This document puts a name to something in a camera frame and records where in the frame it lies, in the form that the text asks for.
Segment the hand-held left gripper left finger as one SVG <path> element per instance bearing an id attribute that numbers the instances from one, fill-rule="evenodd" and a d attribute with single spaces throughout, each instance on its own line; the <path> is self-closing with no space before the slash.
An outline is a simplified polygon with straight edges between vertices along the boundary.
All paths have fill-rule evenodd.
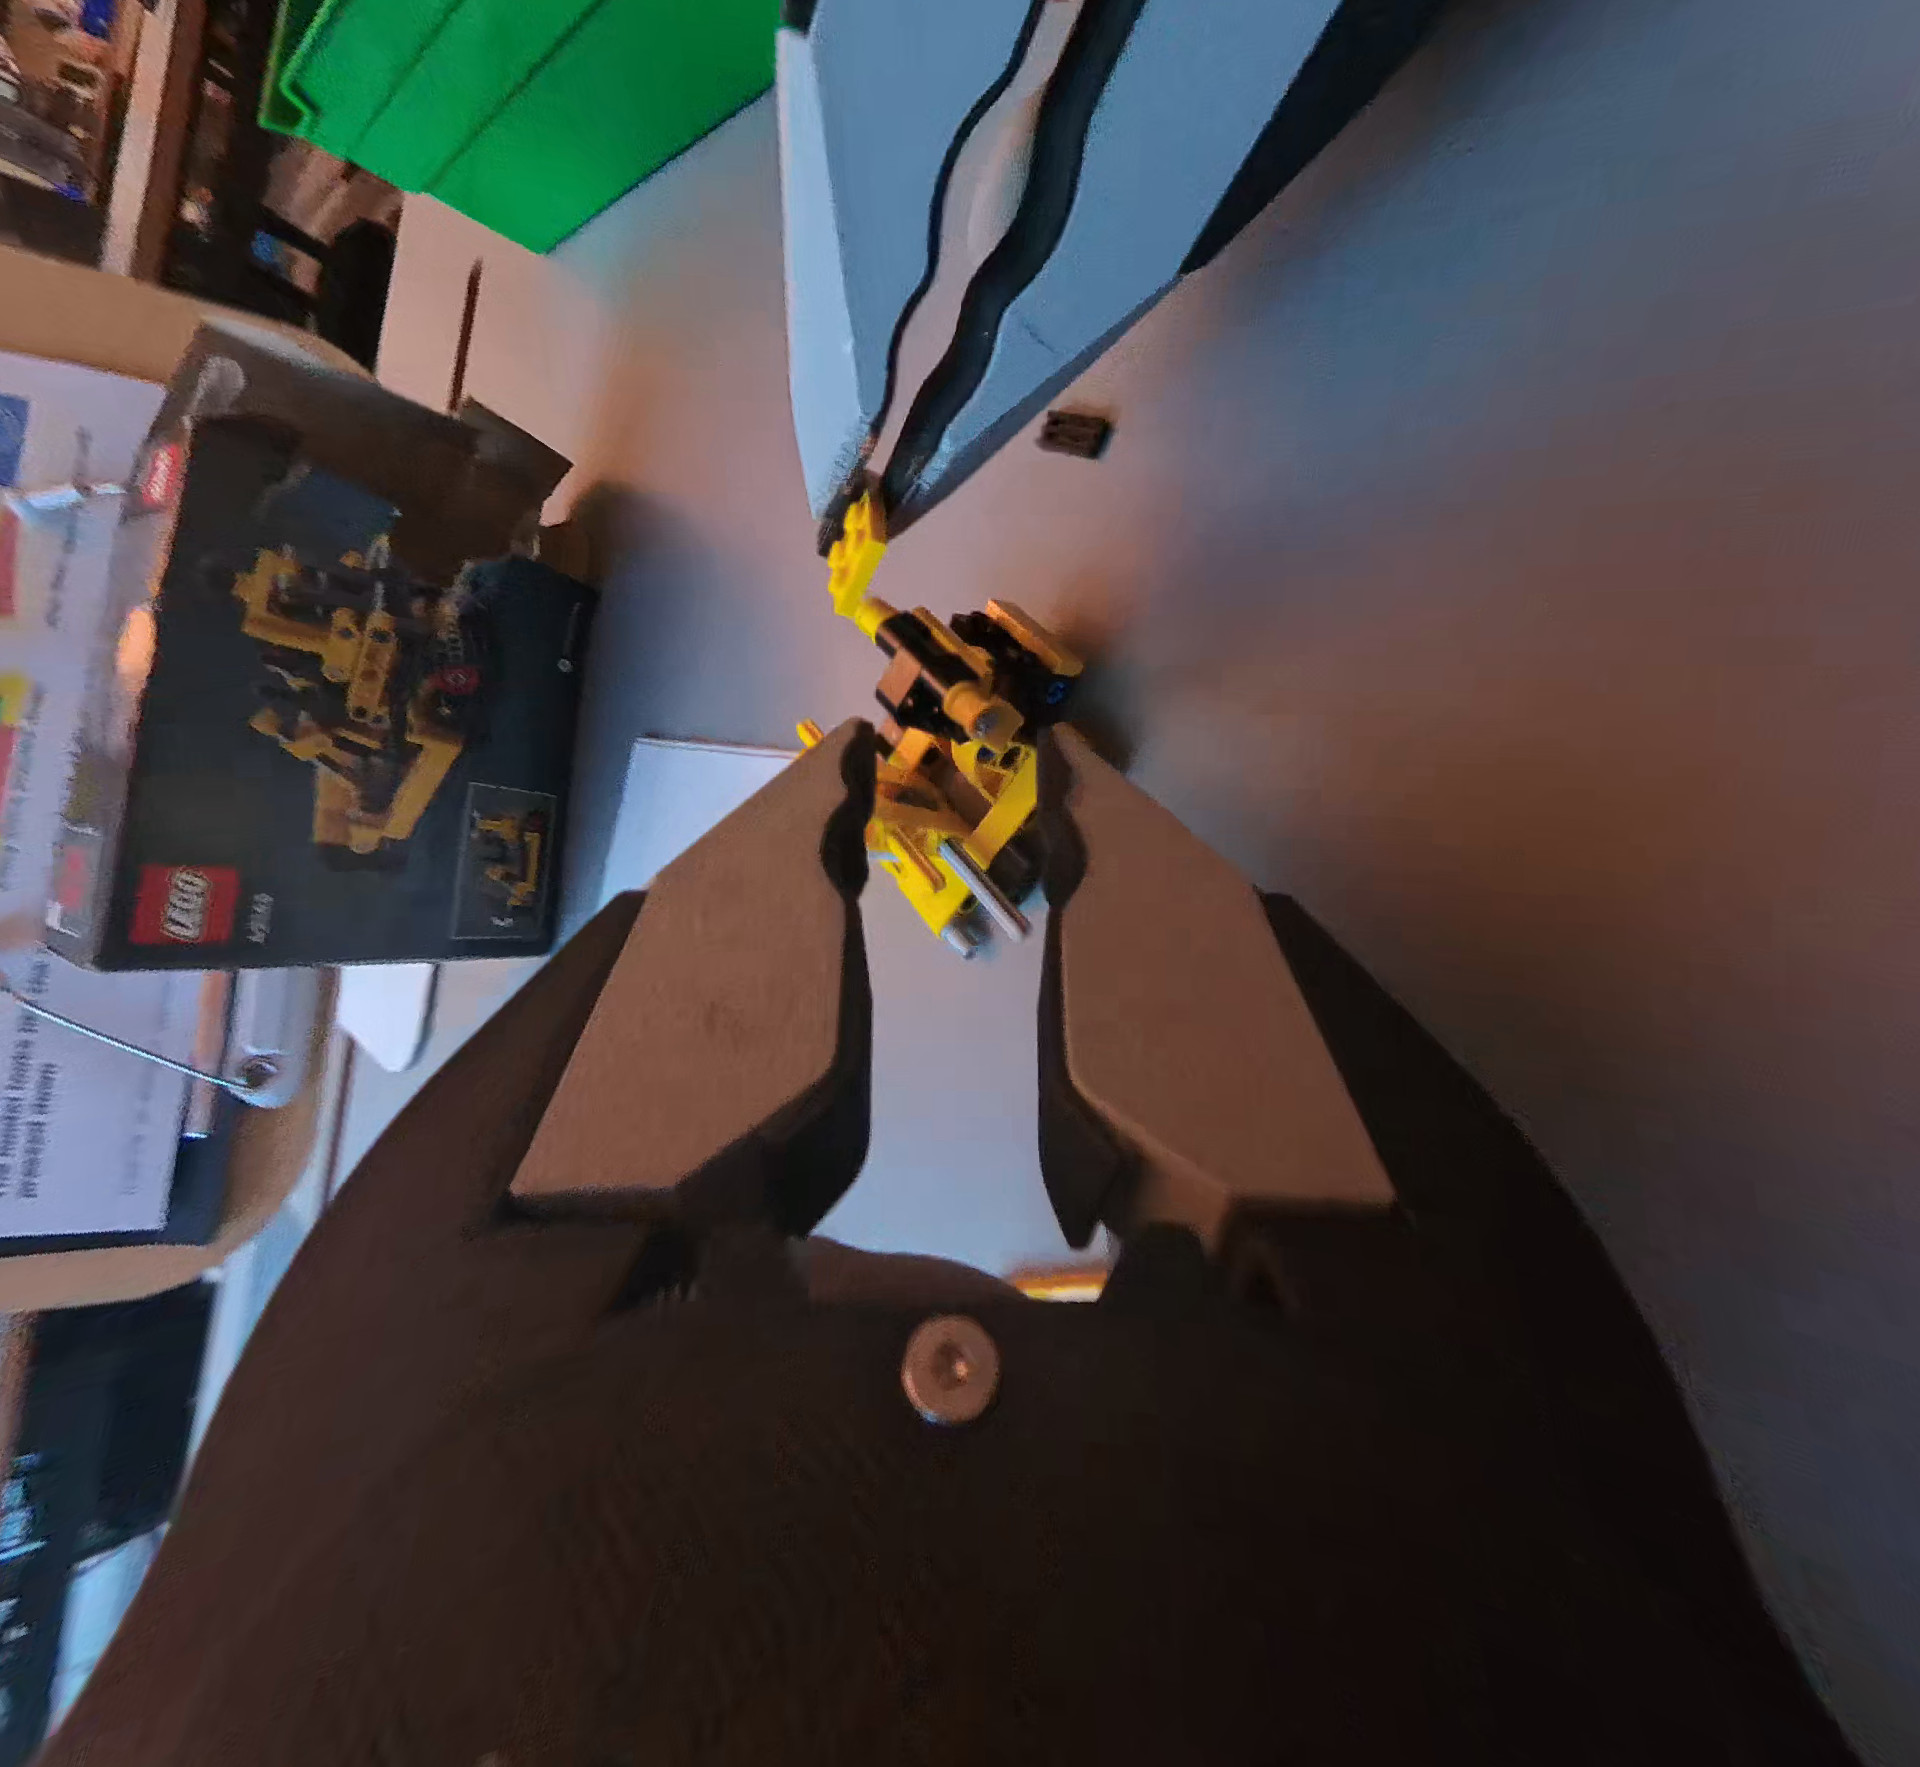
<path id="1" fill-rule="evenodd" d="M 875 737 L 850 719 L 634 897 L 514 1205 L 808 1234 L 871 1131 L 859 918 Z"/>

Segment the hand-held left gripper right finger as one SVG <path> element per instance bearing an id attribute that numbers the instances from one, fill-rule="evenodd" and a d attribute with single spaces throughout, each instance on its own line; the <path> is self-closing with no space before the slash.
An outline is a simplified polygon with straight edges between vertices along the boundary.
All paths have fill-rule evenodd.
<path id="1" fill-rule="evenodd" d="M 1075 728 L 1038 749 L 1038 1164 L 1065 1241 L 1221 1252 L 1397 1197 L 1260 892 Z"/>

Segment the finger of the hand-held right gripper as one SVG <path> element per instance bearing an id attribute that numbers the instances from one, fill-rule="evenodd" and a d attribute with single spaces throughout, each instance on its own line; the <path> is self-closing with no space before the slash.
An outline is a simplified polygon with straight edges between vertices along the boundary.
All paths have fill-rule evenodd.
<path id="1" fill-rule="evenodd" d="M 1343 0 L 1084 0 L 1037 99 L 1003 234 L 880 475 L 924 517 L 1183 276 Z"/>
<path id="2" fill-rule="evenodd" d="M 938 262 L 950 169 L 1044 0 L 780 0 L 783 332 L 810 517 L 831 522 Z"/>

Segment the yellow lego vehicle model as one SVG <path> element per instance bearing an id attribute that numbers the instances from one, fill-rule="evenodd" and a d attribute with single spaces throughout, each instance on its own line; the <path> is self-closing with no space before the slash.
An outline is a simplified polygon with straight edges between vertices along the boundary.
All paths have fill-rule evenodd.
<path id="1" fill-rule="evenodd" d="M 1014 603 L 940 621 L 873 591 L 889 552 L 877 478 L 855 471 L 819 528 L 831 610 L 882 658 L 864 851 L 921 923 L 963 958 L 1028 934 L 1038 892 L 1038 742 L 1084 674 Z"/>

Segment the dark lego set box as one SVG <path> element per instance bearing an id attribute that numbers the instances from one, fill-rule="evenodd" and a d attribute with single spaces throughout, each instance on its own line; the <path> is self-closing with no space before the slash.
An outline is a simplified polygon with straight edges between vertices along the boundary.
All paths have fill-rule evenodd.
<path id="1" fill-rule="evenodd" d="M 567 461 L 205 324 L 106 554 L 45 907 L 103 972 L 439 964 L 551 939 L 597 591 Z"/>

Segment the green plastic bin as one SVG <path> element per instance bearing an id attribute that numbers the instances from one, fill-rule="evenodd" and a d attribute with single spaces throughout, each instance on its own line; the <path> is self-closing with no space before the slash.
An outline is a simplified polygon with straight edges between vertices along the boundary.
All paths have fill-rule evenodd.
<path id="1" fill-rule="evenodd" d="M 261 123 L 550 252 L 768 92 L 780 0 L 279 0 Z"/>

